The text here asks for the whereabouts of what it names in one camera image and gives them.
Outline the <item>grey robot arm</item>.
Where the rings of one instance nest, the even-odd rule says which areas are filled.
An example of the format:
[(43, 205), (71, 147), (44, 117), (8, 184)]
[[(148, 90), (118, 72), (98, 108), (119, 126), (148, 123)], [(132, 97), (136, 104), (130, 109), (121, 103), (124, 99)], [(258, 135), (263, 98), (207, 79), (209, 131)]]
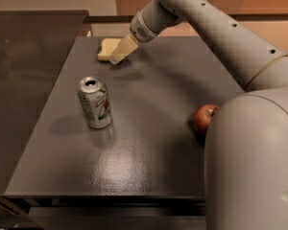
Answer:
[(240, 88), (204, 144), (207, 230), (288, 230), (288, 54), (208, 0), (153, 0), (110, 58), (116, 64), (186, 21)]

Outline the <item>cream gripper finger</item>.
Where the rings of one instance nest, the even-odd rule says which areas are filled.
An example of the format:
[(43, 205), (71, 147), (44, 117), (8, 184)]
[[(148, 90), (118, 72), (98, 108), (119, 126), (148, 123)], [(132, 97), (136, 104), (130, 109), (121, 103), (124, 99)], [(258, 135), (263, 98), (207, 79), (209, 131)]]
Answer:
[(114, 49), (109, 59), (110, 63), (113, 65), (118, 64), (127, 56), (129, 56), (133, 51), (138, 48), (138, 40), (132, 34), (126, 35), (121, 39), (118, 46)]

